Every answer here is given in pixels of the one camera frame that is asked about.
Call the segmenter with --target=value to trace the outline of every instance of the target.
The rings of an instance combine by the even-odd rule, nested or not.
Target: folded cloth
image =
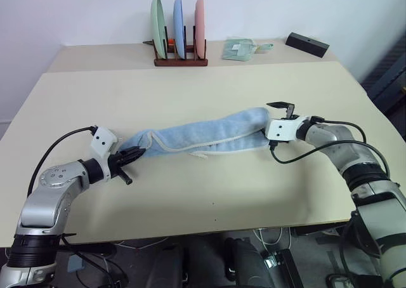
[[[147,129],[125,141],[120,150],[146,148],[145,157],[187,152],[193,155],[224,154],[266,147],[261,131],[269,120],[266,108],[250,108],[228,117],[155,131]]]

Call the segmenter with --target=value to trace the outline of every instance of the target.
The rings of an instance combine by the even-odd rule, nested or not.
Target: wire
[[[312,153],[318,152],[319,150],[322,150],[322,149],[324,149],[324,148],[332,147],[333,145],[338,145],[338,144],[345,144],[345,143],[354,143],[354,144],[362,145],[362,146],[365,146],[365,147],[369,148],[370,150],[372,150],[372,151],[373,151],[375,154],[377,154],[377,155],[379,156],[379,158],[382,160],[382,163],[383,163],[383,165],[384,165],[384,167],[385,167],[386,175],[387,175],[388,178],[390,178],[389,165],[388,165],[388,163],[386,162],[385,157],[383,157],[383,155],[381,154],[381,152],[380,152],[378,149],[374,148],[372,145],[369,145],[368,143],[364,143],[364,142],[357,141],[357,140],[338,140],[338,141],[330,142],[330,143],[327,143],[327,144],[322,145],[322,146],[320,146],[320,147],[317,147],[317,148],[315,148],[315,149],[313,149],[313,150],[310,150],[309,152],[304,153],[303,155],[300,155],[299,157],[293,158],[293,159],[291,159],[291,160],[280,160],[280,159],[275,155],[274,149],[271,149],[271,154],[272,154],[272,157],[273,157],[277,162],[279,162],[279,163],[281,163],[281,164],[288,164],[288,163],[292,163],[292,162],[298,161],[298,160],[300,160],[300,159],[302,159],[302,158],[305,158],[305,157],[311,155]]]
[[[114,263],[112,260],[110,260],[110,259],[108,259],[108,258],[104,258],[103,256],[99,256],[99,255],[97,255],[97,254],[91,253],[90,255],[92,255],[92,256],[94,256],[94,257],[96,257],[96,258],[98,258],[98,259],[102,259],[102,260],[104,260],[106,263],[110,263],[110,264],[116,266],[117,269],[120,270],[121,274],[122,274],[123,276],[125,276],[126,280],[128,280],[127,273],[124,272],[124,270],[123,270],[117,263]]]
[[[88,128],[79,128],[79,129],[75,129],[74,131],[71,131],[67,134],[64,134],[61,138],[57,139],[49,148],[48,150],[45,152],[45,154],[43,155],[43,157],[41,158],[41,160],[38,162],[38,165],[36,167],[36,169],[34,170],[34,172],[32,173],[32,177],[30,180],[30,184],[28,186],[28,190],[27,190],[27,197],[32,193],[32,189],[34,187],[34,183],[36,182],[36,177],[38,175],[38,172],[41,168],[41,166],[43,165],[45,159],[47,158],[47,156],[49,155],[49,153],[51,153],[51,151],[57,146],[57,144],[59,144],[59,142],[61,142],[63,139],[68,138],[69,136],[72,136],[73,134],[76,133],[80,133],[81,131],[91,131],[92,133],[95,132],[95,130],[97,129],[97,127],[95,126],[89,126]]]
[[[291,228],[289,227],[289,245],[287,246],[287,248],[290,249],[291,245],[292,245],[292,235],[291,235]]]
[[[406,267],[398,269],[397,271],[393,272],[390,277],[386,280],[386,282],[392,282],[393,278],[397,276],[401,272],[406,272]]]
[[[151,246],[153,246],[153,245],[160,244],[161,242],[164,242],[164,241],[167,240],[168,238],[169,238],[169,237],[165,237],[164,239],[158,240],[157,242],[153,242],[152,244],[143,245],[142,247],[132,247],[132,246],[130,246],[130,245],[123,245],[123,244],[122,244],[123,242],[120,242],[120,243],[115,244],[115,245],[117,245],[117,246],[119,246],[119,247],[123,247],[123,248],[132,249],[132,250],[142,250],[142,249],[151,247]]]
[[[335,230],[335,229],[330,229],[330,231],[322,231],[322,233],[324,234],[324,235],[328,235],[328,236],[338,236],[338,233],[337,233],[337,231]]]
[[[261,237],[261,242],[262,242],[262,245],[263,245],[265,251],[269,254],[269,250],[265,245],[264,238],[262,237],[262,231],[261,230],[259,230],[259,236]]]
[[[106,270],[107,270],[107,272],[110,273],[110,268],[108,267],[107,260],[106,260],[105,258],[103,258],[103,261],[104,261],[104,263],[105,263],[105,265],[106,265]]]
[[[108,282],[109,284],[114,287],[114,281],[113,278],[111,276],[111,274],[109,274],[109,272],[106,271],[106,269],[104,269],[103,267],[101,267],[99,264],[95,263],[94,261],[92,261],[91,259],[89,259],[87,256],[81,254],[79,251],[76,251],[72,245],[69,244],[69,242],[66,240],[66,238],[64,236],[61,237],[62,242],[66,245],[66,247],[73,252],[74,254],[76,254],[77,256],[79,256],[81,259],[83,259],[84,261],[88,262],[89,264],[91,264],[93,267],[95,267],[96,269],[99,269],[101,272],[103,272],[107,278],[108,278]]]
[[[260,242],[262,242],[262,240],[260,239],[260,237],[258,236],[258,234],[256,233],[256,231],[253,230],[253,232],[254,232],[254,234],[255,234],[255,237],[256,237]],[[276,244],[279,243],[281,237],[282,237],[282,227],[280,227],[279,236],[278,236],[278,238],[276,239],[276,241],[274,241],[274,242],[264,242],[264,244],[266,244],[266,245],[276,245]]]
[[[358,245],[360,246],[361,250],[369,256],[372,256],[373,258],[380,258],[381,256],[378,253],[373,253],[370,249],[368,249],[361,241],[361,236],[360,232],[357,229],[356,224],[354,224],[354,233],[355,233],[355,238],[357,240]]]
[[[90,288],[88,285],[86,285],[82,280],[81,280],[81,278],[79,277],[79,273],[76,271],[76,278],[77,278],[77,280],[79,281],[79,283],[81,283],[81,285],[83,286],[83,287],[85,287],[85,288]]]
[[[342,125],[349,125],[352,126],[353,128],[356,128],[362,135],[362,142],[366,143],[367,142],[367,136],[365,135],[364,131],[362,128],[360,128],[358,125],[351,123],[351,122],[345,122],[345,121],[329,121],[329,120],[324,120],[322,123],[329,123],[329,124],[342,124]]]
[[[344,257],[345,238],[346,238],[346,236],[348,234],[348,231],[350,230],[351,226],[353,225],[353,223],[354,223],[354,217],[352,216],[350,218],[349,222],[347,222],[347,224],[345,225],[343,232],[341,233],[340,241],[338,243],[338,249],[339,249],[340,259],[341,259],[341,263],[343,264],[345,274],[350,279],[350,282],[351,282],[351,284],[353,284],[354,288],[358,288],[358,284],[355,281],[353,274],[348,269],[348,265],[347,265],[347,262],[346,262],[345,257]]]

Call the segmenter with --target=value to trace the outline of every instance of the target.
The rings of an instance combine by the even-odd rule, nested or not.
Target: pink plate
[[[197,0],[195,10],[197,55],[204,58],[204,2]]]

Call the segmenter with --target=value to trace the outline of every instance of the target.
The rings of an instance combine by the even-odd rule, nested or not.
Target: table
[[[404,141],[338,62],[49,72],[0,141],[0,247],[11,245],[35,165],[67,131],[97,124],[126,139],[146,128],[217,119],[270,101],[295,103],[297,114],[361,125],[405,191]],[[63,141],[43,169],[88,158],[90,141],[86,133]],[[276,153],[288,159],[310,148],[290,143]],[[354,209],[344,180],[323,154],[289,165],[277,164],[267,150],[208,160],[179,154],[141,158],[126,171],[134,184],[119,178],[96,183],[74,201],[65,230],[77,233],[72,242],[315,225],[346,220]]]
[[[285,45],[281,39],[255,40],[257,44],[272,43],[267,53],[255,54],[248,62],[222,60],[223,41],[207,42],[206,56],[209,66],[246,66],[275,63],[304,63],[337,61],[327,50],[323,58]],[[49,66],[48,72],[73,72],[90,70],[166,69],[154,66],[153,47],[146,44],[111,44],[64,47]]]

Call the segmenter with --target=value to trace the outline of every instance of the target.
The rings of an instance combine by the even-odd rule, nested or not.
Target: dish rack
[[[154,64],[155,66],[161,66],[161,67],[198,67],[198,66],[207,66],[209,63],[208,59],[206,58],[206,40],[204,40],[204,57],[199,58],[197,55],[197,49],[196,49],[196,27],[193,26],[193,45],[187,45],[186,44],[186,26],[183,26],[183,33],[184,33],[184,38],[183,38],[183,45],[185,47],[185,59],[180,58],[177,50],[176,50],[176,42],[173,40],[173,44],[169,44],[169,40],[167,38],[167,29],[165,26],[165,38],[163,39],[164,43],[164,51],[165,51],[165,57],[166,58],[159,58],[157,48],[155,47],[155,42],[152,40],[152,44],[154,46],[154,53],[155,53],[155,59],[154,59]],[[174,58],[168,58],[168,53],[173,53]]]

